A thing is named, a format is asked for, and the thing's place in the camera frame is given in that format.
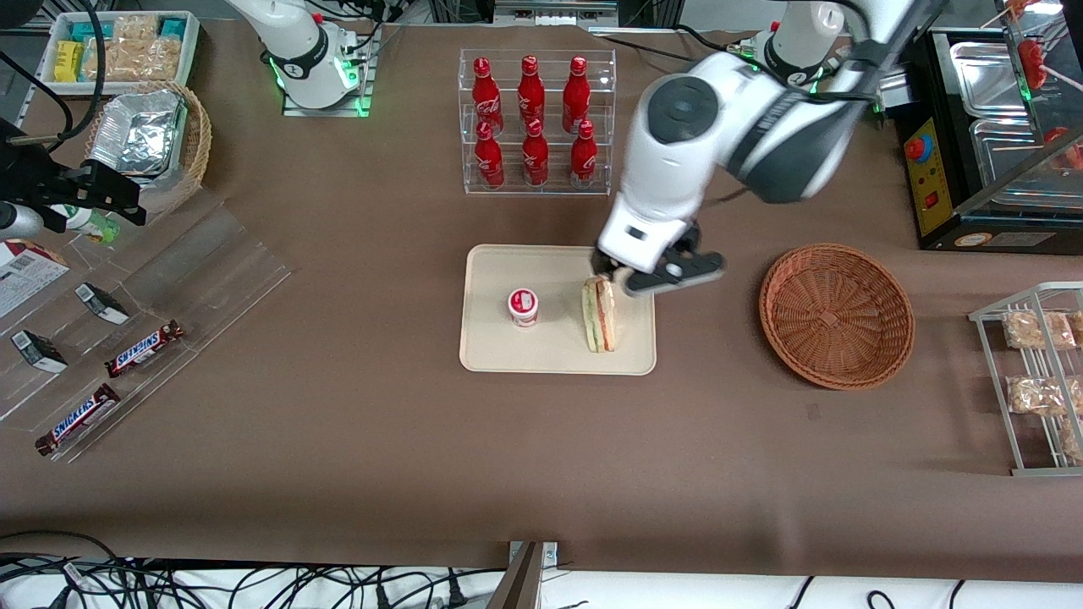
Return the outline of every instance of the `red bottle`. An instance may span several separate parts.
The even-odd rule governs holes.
[[[587,117],[590,108],[590,83],[587,82],[587,60],[572,57],[572,74],[564,85],[564,131],[575,133],[579,121]]]
[[[504,115],[500,114],[500,88],[493,80],[492,68],[488,60],[478,57],[474,60],[474,107],[478,109],[478,118],[487,122],[493,128],[493,137],[504,131]]]
[[[585,191],[595,180],[595,159],[598,144],[595,143],[595,125],[590,119],[579,124],[579,137],[572,142],[572,186]]]
[[[549,179],[549,142],[542,134],[542,121],[531,120],[526,125],[526,140],[523,141],[523,179],[532,186],[540,186]]]
[[[545,87],[538,76],[538,60],[534,55],[523,57],[523,78],[519,81],[519,115],[523,125],[535,118],[545,127]]]
[[[493,127],[488,122],[478,124],[478,143],[474,145],[474,156],[478,157],[478,171],[488,190],[504,185],[504,155],[500,144],[493,139]]]

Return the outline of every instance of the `red emergency stop button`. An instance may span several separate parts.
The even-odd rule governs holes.
[[[906,142],[906,158],[917,160],[925,155],[925,142],[921,139]]]

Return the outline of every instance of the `metal bracket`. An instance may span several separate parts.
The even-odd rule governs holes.
[[[512,542],[511,566],[485,609],[537,609],[542,571],[557,566],[557,542]]]

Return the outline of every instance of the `wicker basket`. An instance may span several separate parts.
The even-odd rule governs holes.
[[[759,316],[782,361],[831,389],[876,387],[914,348],[905,293],[884,267],[843,245],[809,245],[779,258],[764,280]]]
[[[140,205],[146,209],[154,218],[160,218],[175,209],[179,205],[187,200],[203,182],[204,172],[207,171],[207,160],[210,157],[210,118],[204,109],[199,99],[192,90],[169,81],[142,82],[134,93],[152,93],[167,89],[184,98],[188,107],[187,120],[184,124],[184,143],[181,150],[181,178],[172,187],[168,190],[147,186],[140,193]],[[94,117],[94,122],[90,126],[90,139],[87,140],[87,156],[94,144],[97,129],[102,125],[103,112],[99,112]]]

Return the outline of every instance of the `brown tablecloth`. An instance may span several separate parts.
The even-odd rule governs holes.
[[[859,128],[813,200],[703,212],[729,271],[657,298],[650,375],[473,374],[457,358],[470,248],[589,245],[609,203],[462,193],[459,49],[610,43],[412,27],[380,56],[369,118],[301,119],[279,116],[247,24],[206,29],[206,183],[293,275],[75,464],[0,429],[2,529],[78,530],[127,556],[495,566],[530,537],[575,568],[1079,580],[1083,482],[1007,475],[964,315],[1083,269],[918,251],[891,131]],[[617,53],[619,150],[642,89],[679,62]],[[58,124],[38,95],[28,130]],[[719,171],[708,194],[736,185]],[[811,387],[759,329],[764,272],[814,242],[867,251],[913,300],[913,359],[879,389]]]

